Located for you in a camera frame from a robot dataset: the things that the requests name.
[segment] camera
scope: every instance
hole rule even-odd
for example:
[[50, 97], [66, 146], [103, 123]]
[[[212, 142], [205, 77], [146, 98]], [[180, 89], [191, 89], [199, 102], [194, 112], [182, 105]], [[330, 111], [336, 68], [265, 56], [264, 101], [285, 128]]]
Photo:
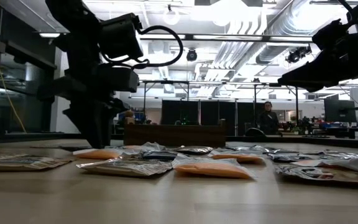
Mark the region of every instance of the camera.
[[187, 61], [194, 62], [195, 60], [197, 60], [196, 49], [189, 49], [189, 52], [187, 53]]

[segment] window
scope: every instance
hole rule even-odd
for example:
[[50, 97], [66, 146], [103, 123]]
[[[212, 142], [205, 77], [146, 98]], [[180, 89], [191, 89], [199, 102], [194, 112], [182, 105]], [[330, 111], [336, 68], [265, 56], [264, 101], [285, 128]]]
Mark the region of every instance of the window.
[[278, 122], [285, 122], [285, 110], [273, 110], [277, 114]]

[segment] light fixture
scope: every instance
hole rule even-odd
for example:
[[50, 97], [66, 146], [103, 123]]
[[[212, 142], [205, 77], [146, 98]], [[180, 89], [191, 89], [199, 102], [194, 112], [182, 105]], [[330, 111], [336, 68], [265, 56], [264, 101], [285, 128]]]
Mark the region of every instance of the light fixture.
[[211, 84], [211, 85], [220, 85], [224, 83], [225, 82], [192, 82], [192, 81], [189, 82], [189, 84]]
[[59, 35], [59, 33], [40, 33], [40, 36], [43, 38], [56, 38]]
[[270, 41], [276, 42], [304, 42], [304, 43], [312, 43], [311, 37], [304, 36], [274, 36], [270, 38]]
[[[184, 39], [185, 35], [178, 34], [179, 38]], [[171, 34], [145, 34], [140, 36], [141, 40], [174, 40]]]
[[83, 0], [84, 3], [90, 4], [107, 4], [107, 3], [123, 3], [123, 4], [171, 4], [172, 6], [182, 6], [182, 1], [171, 0]]
[[257, 35], [194, 35], [195, 40], [219, 40], [219, 41], [249, 41], [257, 42], [262, 40], [262, 36]]
[[157, 100], [157, 99], [161, 99], [161, 100], [164, 100], [164, 99], [169, 99], [169, 100], [182, 100], [182, 99], [187, 99], [187, 98], [181, 98], [181, 97], [159, 97], [159, 96], [156, 96], [156, 97], [152, 97], [152, 96], [146, 96], [146, 97], [143, 97], [143, 96], [128, 96], [128, 99], [148, 99], [148, 100]]
[[309, 44], [306, 43], [266, 43], [266, 45], [268, 46], [272, 46], [272, 47], [280, 47], [280, 46], [284, 46], [284, 47], [309, 47]]
[[[170, 13], [170, 12], [173, 12], [174, 13], [174, 15], [173, 15], [173, 17], [172, 18], [169, 18], [168, 17], [168, 14]], [[171, 9], [171, 10], [169, 10], [169, 9], [166, 9], [166, 10], [164, 10], [164, 13], [163, 13], [163, 20], [164, 20], [164, 22], [166, 23], [166, 24], [168, 24], [168, 25], [176, 25], [178, 22], [179, 22], [179, 20], [180, 20], [180, 15], [179, 15], [179, 12], [176, 10], [176, 9]]]

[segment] man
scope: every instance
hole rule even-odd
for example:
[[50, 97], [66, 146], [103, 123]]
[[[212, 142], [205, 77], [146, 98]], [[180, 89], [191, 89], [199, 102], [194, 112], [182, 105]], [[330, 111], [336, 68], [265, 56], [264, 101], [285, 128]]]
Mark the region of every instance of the man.
[[277, 114], [272, 111], [272, 103], [265, 102], [265, 111], [258, 117], [259, 129], [265, 134], [276, 134], [278, 131]]

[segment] packaged food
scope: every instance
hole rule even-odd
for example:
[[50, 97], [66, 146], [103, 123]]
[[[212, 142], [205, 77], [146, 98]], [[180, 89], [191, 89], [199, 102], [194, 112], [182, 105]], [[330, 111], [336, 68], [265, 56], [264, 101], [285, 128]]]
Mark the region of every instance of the packaged food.
[[161, 146], [159, 143], [147, 142], [141, 146], [124, 146], [124, 149], [136, 149], [141, 151], [164, 151], [167, 150], [165, 146]]
[[291, 164], [275, 165], [276, 173], [282, 177], [296, 177], [325, 182], [358, 183], [358, 171], [325, 167], [302, 167]]
[[212, 157], [213, 159], [237, 159], [237, 162], [239, 163], [265, 164], [263, 158], [251, 153], [250, 151], [213, 150], [208, 156]]
[[73, 152], [73, 155], [82, 159], [117, 159], [122, 151], [106, 149], [84, 149]]
[[71, 162], [72, 159], [56, 159], [43, 156], [19, 154], [0, 157], [0, 171], [32, 171], [55, 168]]
[[172, 161], [177, 157], [177, 152], [171, 151], [148, 151], [143, 152], [142, 159], [157, 159], [160, 161]]
[[341, 167], [358, 171], [358, 158], [355, 159], [318, 159], [308, 161], [298, 161], [292, 164], [303, 167]]
[[357, 159], [357, 153], [351, 152], [337, 152], [337, 151], [323, 151], [323, 152], [307, 152], [306, 155], [317, 155], [320, 159]]
[[210, 153], [212, 150], [213, 148], [206, 146], [181, 146], [173, 149], [173, 151], [190, 155], [205, 155]]
[[226, 149], [234, 150], [234, 151], [256, 151], [261, 152], [263, 154], [268, 153], [297, 153], [295, 151], [286, 150], [286, 149], [275, 149], [272, 147], [266, 147], [266, 146], [227, 146]]
[[78, 168], [100, 174], [126, 175], [132, 177], [147, 177], [163, 174], [172, 169], [171, 162], [140, 159], [109, 159], [103, 162], [77, 165]]
[[306, 155], [306, 154], [267, 154], [269, 158], [271, 158], [274, 162], [297, 162], [297, 161], [305, 161], [311, 159], [320, 159], [318, 155]]
[[254, 177], [253, 173], [242, 167], [235, 159], [190, 158], [179, 154], [172, 162], [172, 166], [177, 172], [183, 173], [240, 179]]

